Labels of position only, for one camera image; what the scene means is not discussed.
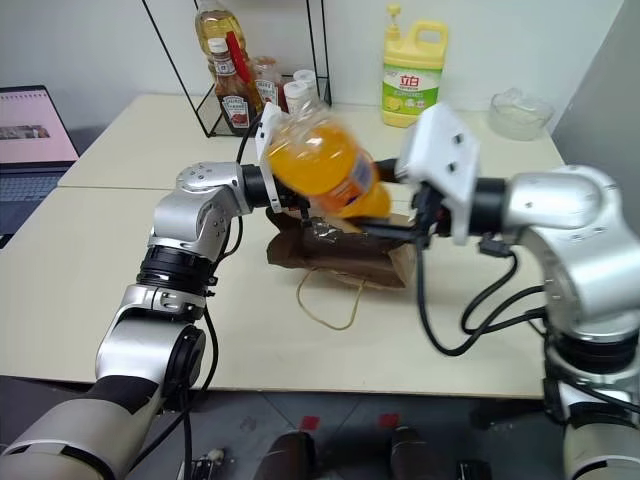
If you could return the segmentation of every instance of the cooking oil bottle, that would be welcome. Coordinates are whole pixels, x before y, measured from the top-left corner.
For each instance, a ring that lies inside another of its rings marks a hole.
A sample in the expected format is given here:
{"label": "cooking oil bottle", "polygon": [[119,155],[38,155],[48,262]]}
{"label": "cooking oil bottle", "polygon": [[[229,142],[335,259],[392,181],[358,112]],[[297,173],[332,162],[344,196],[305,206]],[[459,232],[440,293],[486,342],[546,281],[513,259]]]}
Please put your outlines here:
{"label": "cooking oil bottle", "polygon": [[[402,37],[396,25],[400,6],[389,5],[387,11],[392,22],[384,39],[382,119],[394,127],[408,127],[438,99],[448,29],[440,22],[419,20]],[[421,35],[427,32],[437,34],[438,40],[422,40]]]}
{"label": "cooking oil bottle", "polygon": [[371,156],[317,103],[307,103],[274,135],[273,173],[289,188],[337,217],[388,217],[389,193]]}
{"label": "cooking oil bottle", "polygon": [[233,32],[240,44],[242,55],[248,63],[247,44],[238,19],[218,0],[199,0],[196,14],[196,33],[200,48],[209,60],[209,71],[215,78],[215,67],[210,43],[216,38],[227,38]]}

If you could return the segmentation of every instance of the bottle handle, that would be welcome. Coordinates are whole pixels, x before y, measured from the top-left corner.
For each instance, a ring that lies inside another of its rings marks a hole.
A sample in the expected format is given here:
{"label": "bottle handle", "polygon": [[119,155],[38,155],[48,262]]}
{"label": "bottle handle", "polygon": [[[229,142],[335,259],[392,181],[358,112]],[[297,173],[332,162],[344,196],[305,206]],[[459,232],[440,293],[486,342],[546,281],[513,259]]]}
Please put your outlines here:
{"label": "bottle handle", "polygon": [[429,20],[420,20],[413,24],[411,27],[411,31],[409,32],[408,38],[410,38],[414,43],[418,43],[420,41],[420,35],[422,32],[436,32],[440,34],[440,40],[438,42],[428,42],[433,43],[435,45],[446,45],[447,40],[449,39],[449,28],[440,22],[432,22]]}

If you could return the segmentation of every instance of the green label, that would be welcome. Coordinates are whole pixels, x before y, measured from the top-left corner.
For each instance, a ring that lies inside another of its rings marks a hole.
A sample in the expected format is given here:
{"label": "green label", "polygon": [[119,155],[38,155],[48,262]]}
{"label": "green label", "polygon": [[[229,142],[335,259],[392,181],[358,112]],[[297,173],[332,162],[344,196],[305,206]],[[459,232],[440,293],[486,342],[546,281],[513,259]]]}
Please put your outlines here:
{"label": "green label", "polygon": [[384,65],[382,109],[419,115],[438,100],[442,69],[402,68]]}

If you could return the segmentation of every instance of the white table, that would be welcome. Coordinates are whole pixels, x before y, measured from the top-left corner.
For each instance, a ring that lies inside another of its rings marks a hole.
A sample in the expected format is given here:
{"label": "white table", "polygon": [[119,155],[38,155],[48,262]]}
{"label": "white table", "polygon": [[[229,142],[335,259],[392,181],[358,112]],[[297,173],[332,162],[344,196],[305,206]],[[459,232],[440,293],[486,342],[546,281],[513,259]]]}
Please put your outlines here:
{"label": "white table", "polygon": [[[47,198],[0,253],[1,374],[94,380],[96,350],[126,285],[134,282],[153,208],[165,194],[58,188]],[[304,272],[267,264],[265,248],[275,232],[261,213],[247,216],[237,256],[219,269],[209,301],[221,346],[215,388],[541,395],[541,341],[527,326],[487,335],[467,355],[446,358],[422,332],[413,289],[366,290],[345,332],[314,323],[295,300]],[[490,307],[539,281],[528,255],[523,264]],[[507,263],[439,239],[426,265],[434,328],[443,342],[457,344],[465,304]],[[355,288],[316,274],[303,295],[309,308],[339,324],[349,315]]]}
{"label": "white table", "polygon": [[[333,110],[375,159],[400,154],[407,130],[384,125],[379,108],[335,105]],[[485,112],[460,116],[481,142],[483,176],[511,177],[562,163],[549,135],[531,142],[508,140],[487,126]],[[122,112],[59,185],[171,190],[183,168],[203,161],[234,161],[239,144],[235,137],[206,138],[183,96],[144,95]],[[243,163],[256,162],[255,147],[249,144]],[[406,187],[390,189],[394,199],[410,199]]]}

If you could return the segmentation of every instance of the orange juice bottle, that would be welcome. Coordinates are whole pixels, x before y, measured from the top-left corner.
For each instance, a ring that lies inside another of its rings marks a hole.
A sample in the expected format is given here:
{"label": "orange juice bottle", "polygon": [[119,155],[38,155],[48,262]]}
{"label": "orange juice bottle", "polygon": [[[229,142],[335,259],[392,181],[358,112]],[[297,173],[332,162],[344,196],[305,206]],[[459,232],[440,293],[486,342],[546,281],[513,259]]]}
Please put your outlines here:
{"label": "orange juice bottle", "polygon": [[307,104],[269,147],[273,173],[330,215],[388,217],[391,199],[371,156],[329,112]]}

